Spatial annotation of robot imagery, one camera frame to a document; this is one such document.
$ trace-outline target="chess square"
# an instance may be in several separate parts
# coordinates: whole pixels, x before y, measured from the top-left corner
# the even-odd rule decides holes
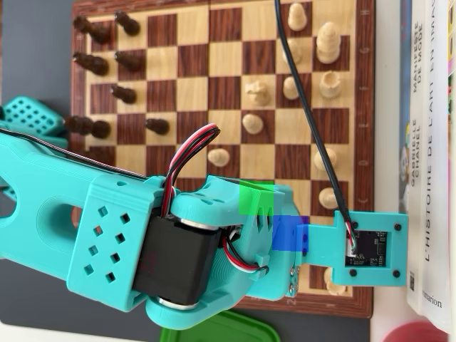
[[[244,41],[242,73],[259,75],[276,72],[276,41]]]
[[[212,9],[209,12],[209,41],[240,41],[242,9]]]
[[[147,46],[174,46],[177,44],[177,15],[161,14],[147,19]]]
[[[195,45],[208,43],[208,6],[186,6],[177,13],[177,44]]]
[[[145,129],[145,143],[147,145],[172,145],[173,148],[177,144],[177,114],[175,112],[156,112],[147,113],[146,119],[163,119],[170,124],[170,130],[166,135],[158,135],[157,133]]]
[[[93,84],[90,87],[90,114],[117,112],[117,99],[110,93],[113,84]]]
[[[241,169],[243,180],[273,180],[275,169],[274,144],[241,145]]]
[[[177,110],[207,110],[207,77],[177,79]]]
[[[136,92],[136,102],[133,104],[124,103],[122,100],[117,99],[117,113],[145,113],[147,109],[147,82],[146,81],[132,81],[132,82],[119,82],[118,86],[127,89],[133,89]]]
[[[220,128],[220,134],[213,140],[214,144],[239,144],[241,142],[241,111],[210,110],[208,122]]]
[[[177,112],[177,143],[182,144],[207,124],[207,112]]]
[[[247,114],[253,114],[261,118],[263,121],[263,129],[258,134],[250,134],[244,126],[241,128],[241,143],[242,144],[274,144],[275,136],[275,119],[273,110],[243,110],[241,112],[241,120]]]
[[[208,73],[207,44],[179,46],[177,50],[177,77],[205,76]]]
[[[299,98],[294,100],[289,100],[284,95],[284,81],[286,78],[291,77],[289,74],[277,74],[277,88],[276,88],[276,104],[277,108],[302,108],[302,103]],[[306,95],[307,102],[311,104],[311,95],[312,95],[312,84],[311,84],[311,74],[310,73],[300,73],[299,79],[301,80],[301,85],[304,89],[304,94]]]
[[[242,4],[242,40],[265,41],[276,38],[273,1],[246,1]]]
[[[118,78],[119,81],[138,81],[145,80],[146,74],[146,60],[145,60],[145,50],[129,50],[122,51],[127,53],[130,56],[138,57],[140,61],[140,68],[137,71],[129,71],[127,68],[118,63]]]
[[[149,48],[147,50],[147,79],[172,80],[177,77],[177,47]]]
[[[217,145],[207,146],[207,153],[211,150],[223,148],[229,153],[229,162],[224,167],[217,167],[209,160],[207,161],[207,174],[223,177],[239,178],[239,145]]]
[[[294,60],[296,69],[299,73],[312,72],[312,38],[311,37],[298,37],[289,38],[290,41],[295,43],[300,50],[301,58]],[[277,73],[291,73],[288,62],[284,58],[284,48],[280,39],[276,41],[276,72]]]
[[[240,89],[239,76],[209,78],[209,109],[240,109]]]
[[[145,152],[145,145],[118,145],[115,149],[116,166],[139,175],[146,175]]]
[[[247,88],[260,82],[266,85],[269,102],[266,105],[260,105],[253,101],[250,94],[247,94]],[[243,109],[275,109],[276,107],[276,76],[275,75],[243,75],[241,77],[241,108]]]
[[[314,108],[312,112],[323,143],[348,144],[348,108]]]
[[[145,114],[117,116],[117,142],[119,145],[144,145]]]
[[[242,42],[227,41],[209,45],[210,76],[240,76],[242,74]]]
[[[275,121],[276,144],[311,143],[311,129],[302,109],[276,109]]]
[[[147,82],[147,112],[173,112],[176,110],[176,81]]]
[[[349,71],[350,70],[350,36],[341,36],[341,52],[336,61],[331,64],[323,64],[316,55],[316,37],[312,43],[312,66],[313,71]]]
[[[145,151],[146,175],[166,175],[175,153],[176,145],[147,146]]]

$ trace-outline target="chessboard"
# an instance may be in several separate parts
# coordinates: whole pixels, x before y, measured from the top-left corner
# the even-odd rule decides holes
[[[374,0],[298,4],[282,0],[282,21],[318,131],[349,208],[371,211]],[[294,29],[292,6],[301,15]],[[117,11],[127,23],[115,20]],[[142,175],[164,175],[180,144],[216,123],[221,133],[185,165],[179,189],[198,189],[208,174],[289,185],[301,215],[332,224],[330,183],[286,81],[290,70],[273,0],[78,1],[77,17],[85,21],[79,18],[73,30],[73,52],[100,57],[105,70],[72,64],[71,115],[107,122],[111,129],[104,138],[71,133],[73,152]],[[98,43],[103,34],[108,38]],[[334,62],[320,62],[318,37]],[[127,63],[116,59],[118,51],[129,56]],[[147,119],[166,122],[168,129],[158,133],[146,127]],[[212,150],[218,157],[209,157]],[[245,297],[237,307],[370,317],[372,288],[334,286],[330,271],[303,264],[296,297]]]

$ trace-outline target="ventilation hole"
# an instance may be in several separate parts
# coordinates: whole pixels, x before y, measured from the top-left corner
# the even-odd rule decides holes
[[[117,253],[114,253],[111,255],[111,260],[113,261],[114,264],[118,263],[120,261],[120,256]]]
[[[96,246],[92,246],[88,249],[90,255],[93,257],[94,255],[98,254],[98,248]]]
[[[122,220],[122,223],[123,224],[127,224],[129,221],[130,221],[130,217],[128,216],[128,214],[124,214],[120,217],[120,219]]]
[[[112,283],[113,281],[115,281],[114,273],[110,272],[106,274],[106,279],[108,280],[108,283]]]
[[[122,233],[120,233],[119,235],[115,236],[115,240],[117,241],[118,244],[121,244],[122,242],[125,241],[125,237],[123,236]]]
[[[87,265],[86,267],[84,267],[84,271],[85,271],[85,274],[87,274],[88,276],[90,276],[90,275],[93,273],[93,267],[92,267],[92,265]]]
[[[97,237],[99,237],[103,233],[103,230],[101,229],[100,226],[97,226],[97,227],[93,228],[93,232],[95,233],[95,235]]]
[[[106,207],[100,208],[98,210],[98,212],[100,213],[101,217],[104,217],[104,216],[106,216],[108,214],[108,210],[106,209]]]

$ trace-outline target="chess piece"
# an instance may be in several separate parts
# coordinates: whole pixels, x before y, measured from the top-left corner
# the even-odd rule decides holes
[[[105,76],[109,71],[108,62],[98,56],[87,55],[82,52],[73,54],[73,61],[82,68],[91,71],[98,76]]]
[[[229,153],[223,148],[215,148],[207,153],[207,159],[217,167],[225,167],[229,163]]]
[[[285,78],[283,93],[289,100],[296,100],[299,97],[298,89],[296,89],[296,84],[292,76]]]
[[[331,148],[326,148],[326,152],[328,153],[331,164],[333,165],[333,167],[335,167],[337,163],[337,154]],[[319,151],[317,151],[313,156],[313,161],[317,170],[326,171],[325,165],[323,164],[323,159],[321,158],[321,154]]]
[[[112,85],[110,89],[111,94],[115,98],[122,100],[124,103],[131,105],[136,102],[136,92],[133,89],[122,88],[118,85]]]
[[[318,195],[318,200],[320,204],[326,209],[335,209],[337,208],[336,196],[332,187],[327,187],[320,191]]]
[[[307,15],[302,4],[294,3],[290,6],[288,26],[293,31],[304,30],[307,26]]]
[[[255,114],[246,114],[242,118],[242,125],[245,130],[252,135],[258,134],[263,130],[263,120]]]
[[[141,60],[137,56],[130,55],[129,53],[117,51],[114,54],[114,59],[129,71],[134,72],[141,68]]]
[[[90,37],[99,44],[106,44],[110,38],[109,30],[100,24],[92,24],[84,16],[77,16],[73,20],[73,25],[76,30],[81,33],[88,33]]]
[[[146,119],[144,126],[158,135],[166,135],[170,131],[170,124],[163,119]]]
[[[320,94],[324,98],[335,98],[341,93],[341,77],[335,71],[327,71],[320,80]]]
[[[331,22],[325,23],[316,37],[316,56],[323,64],[331,64],[341,54],[341,35],[336,25]]]
[[[125,12],[115,12],[114,20],[123,27],[123,30],[127,35],[136,36],[140,33],[140,24],[135,19],[130,18]]]
[[[245,92],[250,100],[259,106],[265,106],[271,100],[266,84],[261,81],[246,84]]]

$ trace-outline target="chessboard border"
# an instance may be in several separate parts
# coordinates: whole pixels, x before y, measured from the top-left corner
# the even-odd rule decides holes
[[[211,3],[239,0],[210,0]],[[373,211],[374,185],[374,75],[375,75],[375,0],[356,1],[356,59],[355,59],[355,135],[353,208]],[[73,18],[77,15],[100,16],[115,11],[146,11],[157,8],[208,4],[208,0],[87,0],[73,4]],[[72,52],[86,52],[86,38],[73,30]],[[71,64],[71,115],[84,116],[85,71]],[[71,135],[69,148],[85,153],[84,138]],[[354,286],[352,296],[297,294],[279,301],[265,301],[244,297],[239,309],[291,311],[356,318],[370,318],[373,313],[373,288]]]

